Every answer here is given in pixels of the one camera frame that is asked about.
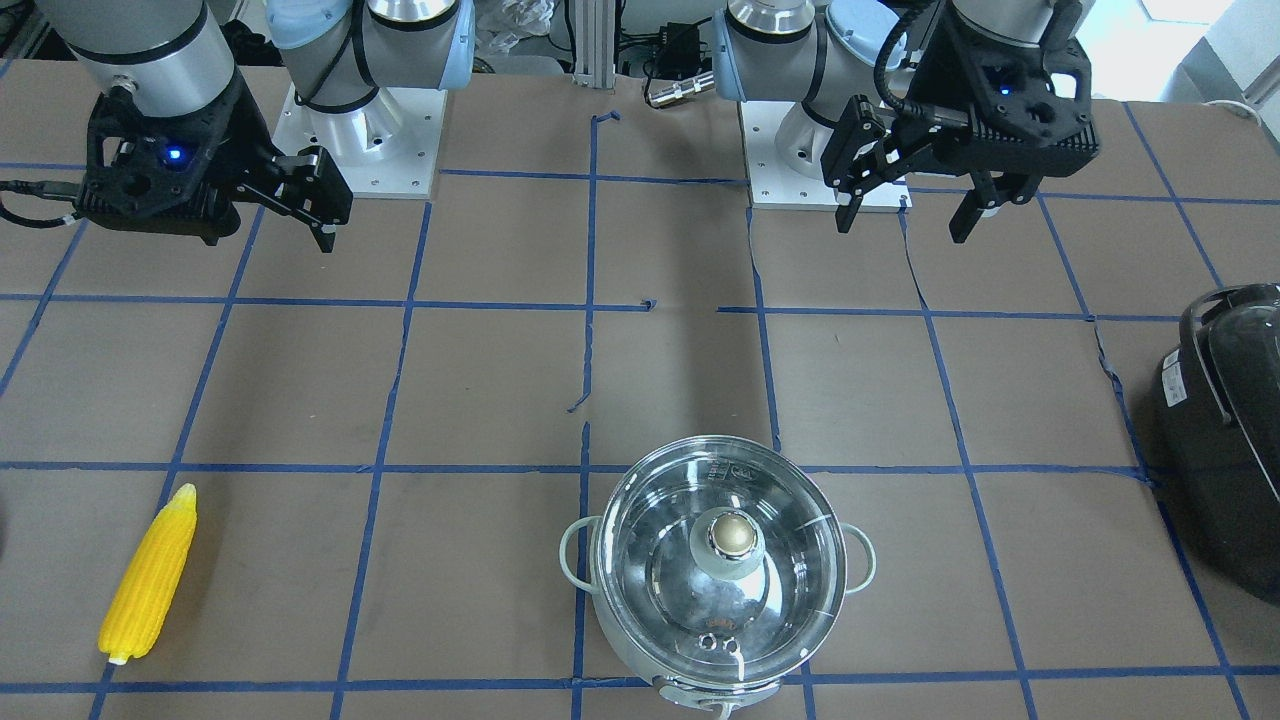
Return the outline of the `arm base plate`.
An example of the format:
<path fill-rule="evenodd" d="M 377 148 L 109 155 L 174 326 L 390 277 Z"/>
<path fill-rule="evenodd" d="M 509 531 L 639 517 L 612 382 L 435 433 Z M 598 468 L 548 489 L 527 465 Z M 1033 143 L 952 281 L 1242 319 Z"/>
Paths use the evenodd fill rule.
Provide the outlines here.
<path fill-rule="evenodd" d="M 820 168 L 831 128 L 812 119 L 800 102 L 741 102 L 739 115 L 753 208 L 837 209 L 837 195 Z"/>
<path fill-rule="evenodd" d="M 448 99 L 444 90 L 380 88 L 360 109 L 326 114 L 297 104 L 289 87 L 273 141 L 293 154 L 323 146 L 357 199 L 429 200 Z"/>

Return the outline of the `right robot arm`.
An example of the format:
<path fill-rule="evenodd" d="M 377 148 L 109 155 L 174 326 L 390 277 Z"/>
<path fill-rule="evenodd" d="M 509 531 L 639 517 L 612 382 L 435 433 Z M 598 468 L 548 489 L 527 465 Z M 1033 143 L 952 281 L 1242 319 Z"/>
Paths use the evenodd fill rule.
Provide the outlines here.
<path fill-rule="evenodd" d="M 305 224 L 323 252 L 349 220 L 352 161 L 393 158 L 403 117 L 393 88 L 471 79 L 471 1 L 269 1 L 270 40 L 312 129 L 279 149 L 206 1 L 41 1 L 95 78 L 83 179 L 58 193 L 109 231 L 214 246 L 252 202 Z"/>

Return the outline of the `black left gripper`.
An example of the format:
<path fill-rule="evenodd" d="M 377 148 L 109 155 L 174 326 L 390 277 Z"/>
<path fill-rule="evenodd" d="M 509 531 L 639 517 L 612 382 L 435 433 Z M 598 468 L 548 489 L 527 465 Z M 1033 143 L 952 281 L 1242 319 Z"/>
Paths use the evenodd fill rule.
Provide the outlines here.
<path fill-rule="evenodd" d="M 905 97 L 929 115 L 900 115 L 892 133 L 855 95 L 837 120 L 820 156 L 837 232 L 850 232 L 872 190 L 937 163 L 973 183 L 948 222 L 951 240 L 965 243 L 1002 205 L 1029 202 L 1041 177 L 1069 177 L 1097 158 L 1091 60 L 1075 37 L 1082 18 L 938 15 Z"/>

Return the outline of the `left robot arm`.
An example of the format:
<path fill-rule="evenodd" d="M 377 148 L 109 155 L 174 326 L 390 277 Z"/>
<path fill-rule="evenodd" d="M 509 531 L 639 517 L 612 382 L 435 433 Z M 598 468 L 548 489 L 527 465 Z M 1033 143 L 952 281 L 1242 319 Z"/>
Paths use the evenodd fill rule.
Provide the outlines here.
<path fill-rule="evenodd" d="M 713 17 L 716 90 L 795 102 L 820 132 L 808 161 L 838 232 L 867 195 L 910 174 L 968 177 L 954 242 L 1101 150 L 1089 1 L 728 1 Z"/>

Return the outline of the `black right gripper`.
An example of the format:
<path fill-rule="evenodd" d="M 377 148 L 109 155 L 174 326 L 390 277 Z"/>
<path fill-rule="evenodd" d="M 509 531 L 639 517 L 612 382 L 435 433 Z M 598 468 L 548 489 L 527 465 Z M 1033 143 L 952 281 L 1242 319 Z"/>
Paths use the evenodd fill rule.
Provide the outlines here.
<path fill-rule="evenodd" d="M 110 231 L 178 234 L 209 246 L 241 227 L 237 202 L 259 204 L 307 225 L 334 250 L 355 195 L 323 146 L 279 156 L 242 73 L 207 105 L 146 117 L 140 86 L 116 77 L 93 105 L 78 213 Z"/>

